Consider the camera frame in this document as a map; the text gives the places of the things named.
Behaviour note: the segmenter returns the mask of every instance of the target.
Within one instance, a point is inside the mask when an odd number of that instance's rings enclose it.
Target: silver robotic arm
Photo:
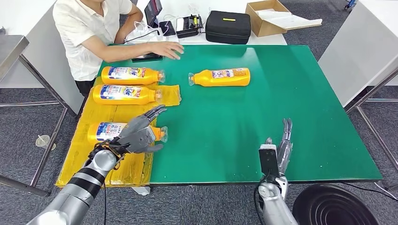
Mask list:
[[[262,200],[262,217],[266,225],[298,225],[284,201],[289,186],[284,173],[292,148],[290,142],[292,122],[290,119],[284,119],[283,125],[283,136],[279,146],[276,147],[272,144],[271,138],[268,138],[259,149],[261,171],[265,176],[256,189]]]
[[[163,145],[149,146],[155,141],[148,127],[164,105],[133,118],[113,140],[94,146],[85,166],[80,169],[54,200],[28,225],[79,225],[105,182],[109,171],[124,158],[125,154],[154,152]]]

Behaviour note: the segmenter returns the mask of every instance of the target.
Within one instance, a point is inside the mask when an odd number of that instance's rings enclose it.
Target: white shirt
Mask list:
[[[65,46],[70,71],[76,81],[93,80],[100,69],[102,59],[81,44],[96,35],[106,45],[113,43],[119,30],[120,14],[128,14],[130,0],[105,0],[104,16],[83,4],[80,0],[57,0],[53,17],[55,26]]]

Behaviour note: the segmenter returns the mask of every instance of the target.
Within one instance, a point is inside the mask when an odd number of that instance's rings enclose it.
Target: bottle label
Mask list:
[[[108,73],[110,79],[132,79],[144,77],[144,75],[145,68],[134,67],[111,67]]]
[[[120,134],[124,126],[126,126],[125,123],[100,123],[97,129],[97,140],[100,142],[106,139],[112,140]]]
[[[141,87],[135,86],[104,85],[100,96],[102,99],[115,100],[139,98],[141,90]]]
[[[237,69],[223,69],[223,70],[213,70],[213,78],[223,78],[223,77],[234,77],[234,76],[244,76],[246,74],[244,68]]]

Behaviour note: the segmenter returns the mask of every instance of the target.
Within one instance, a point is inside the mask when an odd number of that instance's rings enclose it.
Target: green tablecloth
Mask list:
[[[187,45],[181,60],[110,65],[164,69],[165,85],[180,85],[181,104],[157,120],[169,137],[151,183],[258,181],[258,148],[278,145],[282,118],[293,121],[289,182],[382,178],[307,46]],[[189,72],[237,67],[250,69],[247,87],[188,85]]]

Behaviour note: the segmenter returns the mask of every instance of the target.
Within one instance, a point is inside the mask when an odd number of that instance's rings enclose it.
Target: black band on robotic arm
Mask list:
[[[101,189],[100,185],[91,183],[88,180],[81,179],[79,177],[72,177],[68,184],[74,184],[83,188],[84,190],[88,191],[94,198],[97,196],[98,192]]]
[[[78,173],[80,173],[80,172],[81,172],[81,173],[88,174],[88,175],[94,177],[94,178],[97,179],[101,184],[103,184],[103,183],[105,182],[105,177],[102,176],[102,174],[100,174],[99,172],[97,172],[97,171],[95,171],[95,170],[93,170],[93,169],[91,169],[91,168],[87,168],[87,167],[82,168],[82,169],[80,169],[80,170],[78,171]]]

